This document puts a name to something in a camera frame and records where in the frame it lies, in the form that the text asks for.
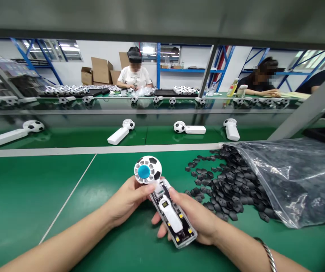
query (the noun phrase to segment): shelf post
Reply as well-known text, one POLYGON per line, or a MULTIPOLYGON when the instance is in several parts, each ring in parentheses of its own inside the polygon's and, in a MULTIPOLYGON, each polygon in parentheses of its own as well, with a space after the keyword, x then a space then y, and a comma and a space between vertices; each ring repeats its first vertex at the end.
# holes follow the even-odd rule
POLYGON ((156 87, 160 89, 160 65, 161 65, 161 43, 157 43, 157 50, 156 50, 156 87))
POLYGON ((205 89, 205 86, 207 84, 208 77, 210 75, 211 65, 213 64, 213 61, 214 61, 214 58, 215 58, 215 52, 216 52, 216 49, 217 48, 218 48, 218 45, 217 44, 214 44, 214 45, 211 46, 211 49, 210 49, 210 58, 209 58, 209 61, 207 63, 207 67, 205 68, 203 82, 202 82, 201 87, 200 87, 200 93, 199 93, 199 97, 200 98, 203 97, 204 89, 205 89))

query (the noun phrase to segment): woman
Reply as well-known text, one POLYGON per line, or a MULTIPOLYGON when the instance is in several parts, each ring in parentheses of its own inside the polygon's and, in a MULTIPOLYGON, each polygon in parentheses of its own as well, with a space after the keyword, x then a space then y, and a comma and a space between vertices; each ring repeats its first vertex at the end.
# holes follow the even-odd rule
POLYGON ((122 89, 153 87, 152 81, 145 67, 141 67, 141 53, 138 47, 131 47, 127 53, 129 66, 124 67, 117 80, 117 86, 122 89))
POLYGON ((281 97, 279 90, 268 81, 276 73, 277 66, 277 60, 272 59, 272 57, 265 58, 252 74, 238 82, 238 88, 244 84, 248 85, 246 94, 281 97))

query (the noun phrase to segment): cardboard box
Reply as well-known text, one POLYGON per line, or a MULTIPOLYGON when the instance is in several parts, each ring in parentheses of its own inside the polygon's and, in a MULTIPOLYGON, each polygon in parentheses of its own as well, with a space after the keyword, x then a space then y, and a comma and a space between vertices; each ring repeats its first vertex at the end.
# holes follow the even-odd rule
POLYGON ((121 69, 129 65, 127 52, 120 52, 121 69))
POLYGON ((110 75, 112 77, 112 84, 117 85, 117 80, 121 74, 121 71, 111 71, 110 75))
POLYGON ((112 84, 110 70, 113 70, 113 65, 108 60, 92 57, 92 68, 94 82, 112 84))
POLYGON ((84 85, 93 85, 92 68, 90 68, 90 67, 82 67, 81 74, 82 74, 82 83, 84 85))

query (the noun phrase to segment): blue metal shelf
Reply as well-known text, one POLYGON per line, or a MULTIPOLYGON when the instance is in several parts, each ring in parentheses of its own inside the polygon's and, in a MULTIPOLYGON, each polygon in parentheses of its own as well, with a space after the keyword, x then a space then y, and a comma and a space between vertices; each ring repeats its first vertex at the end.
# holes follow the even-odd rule
MULTIPOLYGON (((156 82, 156 87, 159 89, 160 88, 160 72, 178 72, 178 73, 204 73, 205 69, 163 69, 161 68, 161 45, 164 45, 163 43, 158 43, 157 44, 157 55, 156 55, 156 64, 157 64, 157 82, 156 82)), ((225 59, 225 66, 223 70, 210 70, 210 73, 214 74, 214 73, 218 73, 221 74, 216 91, 219 90, 219 87, 223 81, 223 77, 225 75, 225 72, 227 70, 228 64, 230 62, 230 59, 233 55, 233 51, 235 49, 235 46, 232 46, 229 56, 227 57, 227 52, 225 51, 225 46, 220 46, 219 47, 219 51, 217 54, 217 58, 215 60, 215 64, 214 67, 216 67, 217 63, 218 63, 218 59, 220 57, 220 53, 223 52, 224 53, 224 59, 225 59)))
POLYGON ((41 46, 41 43, 44 43, 45 42, 41 39, 31 39, 29 41, 29 48, 26 50, 26 52, 23 51, 23 49, 20 47, 20 45, 18 44, 17 40, 15 38, 10 38, 11 41, 14 43, 14 45, 16 46, 16 48, 18 49, 18 51, 20 52, 20 54, 22 55, 23 59, 25 60, 25 62, 27 63, 27 67, 30 69, 30 70, 34 70, 37 74, 39 74, 36 69, 39 69, 39 68, 48 68, 48 69, 51 69, 52 72, 54 73, 56 79, 58 80, 59 84, 60 85, 63 85, 63 82, 61 81, 58 73, 56 72, 53 64, 51 63, 51 60, 50 58, 47 56, 47 54, 45 53, 43 47, 41 46), (37 43, 37 45, 39 46, 45 60, 47 61, 47 63, 49 65, 34 65, 32 64, 31 60, 28 58, 28 54, 30 53, 30 50, 33 46, 34 43, 37 43))
MULTIPOLYGON (((259 49, 259 51, 256 53, 256 54, 254 54, 253 55, 253 57, 251 57, 250 59, 248 59, 248 57, 249 57, 249 55, 250 55, 250 53, 249 53, 249 55, 248 55, 248 57, 247 57, 247 60, 246 60, 246 62, 244 63, 244 65, 243 65, 243 67, 250 61, 250 60, 252 60, 255 56, 257 56, 259 53, 261 53, 263 50, 265 50, 264 51, 264 53, 263 53, 263 55, 262 55, 262 57, 261 57, 261 60, 260 60, 260 62, 258 63, 258 64, 260 64, 263 60, 264 60, 264 58, 267 56, 267 54, 268 54, 268 52, 270 51, 270 50, 275 50, 275 51, 297 51, 297 52, 299 52, 299 51, 301 51, 301 50, 299 50, 299 49, 278 49, 278 48, 262 48, 262 47, 252 47, 252 49, 251 49, 251 51, 252 50, 257 50, 257 49, 259 49)), ((308 59, 306 59, 306 60, 304 60, 304 61, 302 61, 302 62, 300 62, 301 61, 301 59, 302 59, 302 57, 305 55, 305 53, 307 52, 307 50, 305 50, 305 51, 303 51, 302 52, 302 54, 301 54, 301 56, 297 59, 297 61, 295 62, 295 64, 291 67, 291 69, 294 69, 294 68, 296 68, 297 66, 299 66, 300 64, 302 64, 302 63, 304 63, 304 62, 307 62, 307 61, 309 61, 309 60, 311 60, 312 58, 314 58, 314 57, 316 57, 316 56, 318 56, 318 55, 320 55, 320 54, 322 54, 322 53, 324 53, 325 51, 322 51, 322 52, 320 52, 320 53, 318 53, 318 54, 316 54, 316 55, 314 55, 314 56, 312 56, 312 57, 310 57, 310 58, 308 58, 308 59)), ((284 75, 284 77, 283 77, 283 79, 282 79, 282 81, 281 81, 281 83, 277 86, 277 88, 280 88, 281 86, 282 86, 282 84, 284 83, 284 82, 286 82, 286 84, 287 84, 287 86, 288 86, 288 88, 289 88, 289 90, 290 90, 290 92, 292 92, 292 89, 291 89, 291 86, 290 86, 290 84, 288 83, 288 81, 287 81, 287 78, 288 78, 288 76, 290 76, 290 75, 299 75, 299 76, 306 76, 306 78, 305 78, 305 80, 300 84, 300 86, 302 85, 302 84, 304 84, 316 71, 317 71, 317 69, 323 64, 325 62, 325 57, 322 59, 322 61, 311 71, 311 72, 309 72, 309 73, 303 73, 303 72, 294 72, 294 71, 291 71, 291 72, 277 72, 276 73, 276 75, 284 75)), ((242 71, 241 71, 241 74, 242 73, 245 73, 245 74, 250 74, 250 73, 252 73, 252 71, 245 71, 245 70, 243 70, 242 69, 242 71)))

